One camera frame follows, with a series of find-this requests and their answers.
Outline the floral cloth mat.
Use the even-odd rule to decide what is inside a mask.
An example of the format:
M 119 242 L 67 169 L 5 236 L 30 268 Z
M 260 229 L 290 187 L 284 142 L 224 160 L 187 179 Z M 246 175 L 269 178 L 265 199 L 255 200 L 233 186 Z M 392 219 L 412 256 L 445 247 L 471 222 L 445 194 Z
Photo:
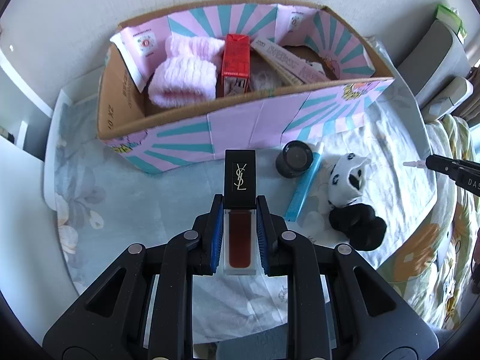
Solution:
M 131 244 L 160 245 L 191 228 L 223 190 L 224 164 L 205 162 L 149 175 L 97 137 L 95 96 L 59 108 L 55 147 L 58 236 L 72 283 L 82 293 Z M 435 175 L 408 166 L 431 152 L 420 111 L 397 77 L 356 130 L 326 136 L 320 170 L 291 228 L 333 247 L 343 234 L 329 225 L 329 174 L 338 158 L 370 159 L 361 198 L 387 226 L 382 244 L 364 253 L 380 267 L 413 234 L 437 198 Z M 287 280 L 217 272 L 193 281 L 193 339 L 197 343 L 248 336 L 287 321 Z

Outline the white panda sock in box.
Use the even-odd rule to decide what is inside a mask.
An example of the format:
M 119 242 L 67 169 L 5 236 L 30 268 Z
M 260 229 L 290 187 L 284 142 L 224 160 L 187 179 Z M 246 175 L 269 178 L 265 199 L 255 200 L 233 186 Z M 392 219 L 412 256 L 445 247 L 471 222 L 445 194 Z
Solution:
M 290 84 L 283 80 L 270 65 L 253 62 L 250 66 L 250 90 L 270 90 L 287 87 Z

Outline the pink teal cardboard box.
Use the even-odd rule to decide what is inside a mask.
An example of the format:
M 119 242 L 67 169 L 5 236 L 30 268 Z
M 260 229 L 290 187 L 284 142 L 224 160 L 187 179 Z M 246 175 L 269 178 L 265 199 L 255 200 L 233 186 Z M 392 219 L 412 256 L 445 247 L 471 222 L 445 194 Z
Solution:
M 166 60 L 170 35 L 266 38 L 323 63 L 324 83 L 262 89 L 165 108 L 147 86 Z M 270 148 L 363 125 L 392 84 L 391 69 L 343 18 L 311 2 L 211 0 L 152 11 L 122 22 L 99 83 L 97 135 L 143 172 L 158 174 L 224 157 L 230 149 Z

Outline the red YSL lip bottle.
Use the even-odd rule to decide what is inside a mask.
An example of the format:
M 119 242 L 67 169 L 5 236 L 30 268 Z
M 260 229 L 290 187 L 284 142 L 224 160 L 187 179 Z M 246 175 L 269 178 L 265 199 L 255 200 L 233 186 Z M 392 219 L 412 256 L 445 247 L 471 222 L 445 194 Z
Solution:
M 256 274 L 256 152 L 224 157 L 224 273 Z

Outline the blue cosmetic tube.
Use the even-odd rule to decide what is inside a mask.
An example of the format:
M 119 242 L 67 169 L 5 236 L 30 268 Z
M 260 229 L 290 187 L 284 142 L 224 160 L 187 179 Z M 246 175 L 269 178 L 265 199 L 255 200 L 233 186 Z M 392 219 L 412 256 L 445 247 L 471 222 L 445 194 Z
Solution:
M 287 211 L 284 215 L 284 219 L 287 222 L 296 222 L 302 209 L 304 208 L 304 204 L 306 203 L 306 199 L 312 188 L 312 185 L 317 177 L 317 173 L 320 169 L 320 162 L 321 157 L 324 151 L 324 143 L 318 142 L 313 149 L 313 158 L 312 158 L 312 165 L 306 172 L 300 177 L 298 182 L 297 188 L 292 196 L 290 204 L 287 208 Z

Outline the black scrunchie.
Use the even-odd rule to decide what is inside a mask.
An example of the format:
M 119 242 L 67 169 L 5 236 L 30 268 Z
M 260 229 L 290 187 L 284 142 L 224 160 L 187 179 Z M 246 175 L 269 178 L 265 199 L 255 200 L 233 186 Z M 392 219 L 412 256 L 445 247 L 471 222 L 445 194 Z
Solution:
M 331 227 L 343 233 L 355 250 L 373 251 L 382 243 L 386 234 L 386 222 L 376 216 L 371 205 L 358 203 L 334 208 L 329 213 Z

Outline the green tissue box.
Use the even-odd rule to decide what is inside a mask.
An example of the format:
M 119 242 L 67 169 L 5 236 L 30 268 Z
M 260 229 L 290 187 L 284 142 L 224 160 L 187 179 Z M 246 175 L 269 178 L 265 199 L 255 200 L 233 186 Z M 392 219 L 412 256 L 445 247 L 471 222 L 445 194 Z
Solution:
M 465 42 L 468 34 L 463 24 L 463 20 L 458 15 L 458 10 L 451 9 L 443 4 L 438 4 L 435 17 L 449 27 L 450 30 L 456 34 L 461 43 Z

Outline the black round jar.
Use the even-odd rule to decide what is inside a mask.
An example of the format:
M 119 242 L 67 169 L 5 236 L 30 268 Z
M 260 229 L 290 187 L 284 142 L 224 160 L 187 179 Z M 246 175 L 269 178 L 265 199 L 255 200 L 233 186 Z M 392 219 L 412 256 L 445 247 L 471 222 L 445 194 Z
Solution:
M 312 166 L 313 152 L 302 141 L 290 141 L 278 154 L 275 165 L 277 172 L 285 178 L 296 178 Z

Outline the white panda sock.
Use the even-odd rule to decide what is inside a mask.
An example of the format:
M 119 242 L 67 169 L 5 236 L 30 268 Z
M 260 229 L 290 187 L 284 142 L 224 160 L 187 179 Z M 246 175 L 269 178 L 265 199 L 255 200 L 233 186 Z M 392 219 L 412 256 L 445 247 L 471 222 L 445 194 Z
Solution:
M 333 166 L 328 182 L 328 203 L 332 208 L 343 208 L 356 203 L 366 185 L 365 168 L 371 163 L 367 157 L 354 153 L 343 155 Z
M 270 90 L 287 87 L 290 84 L 283 80 L 270 65 L 253 62 L 250 66 L 250 90 Z

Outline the red carton box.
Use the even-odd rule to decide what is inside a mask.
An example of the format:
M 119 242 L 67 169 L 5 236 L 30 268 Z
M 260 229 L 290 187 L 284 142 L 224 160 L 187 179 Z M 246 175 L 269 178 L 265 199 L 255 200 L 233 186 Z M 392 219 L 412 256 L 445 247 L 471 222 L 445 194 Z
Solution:
M 250 49 L 250 38 L 247 35 L 230 33 L 226 36 L 221 69 L 225 97 L 247 92 L 250 80 Z

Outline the pink long cosmetic box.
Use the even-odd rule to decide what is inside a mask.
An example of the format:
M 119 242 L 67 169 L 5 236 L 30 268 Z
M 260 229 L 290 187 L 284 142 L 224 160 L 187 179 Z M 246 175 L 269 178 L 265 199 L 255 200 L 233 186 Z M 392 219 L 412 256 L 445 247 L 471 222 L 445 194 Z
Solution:
M 300 57 L 272 41 L 257 37 L 250 47 L 292 86 L 328 82 L 329 78 Z

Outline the floral bedding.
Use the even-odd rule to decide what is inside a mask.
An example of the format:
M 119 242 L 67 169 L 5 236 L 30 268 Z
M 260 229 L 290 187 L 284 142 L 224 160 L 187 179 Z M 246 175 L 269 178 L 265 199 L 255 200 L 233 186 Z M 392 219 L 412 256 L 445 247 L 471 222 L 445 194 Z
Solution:
M 435 328 L 459 328 L 479 231 L 479 198 L 447 176 L 406 169 L 402 161 L 420 157 L 415 140 L 428 153 L 473 160 L 467 123 L 446 115 L 410 134 L 403 123 L 381 118 L 371 127 L 379 163 L 373 184 L 388 224 L 382 246 L 365 254 L 395 291 Z

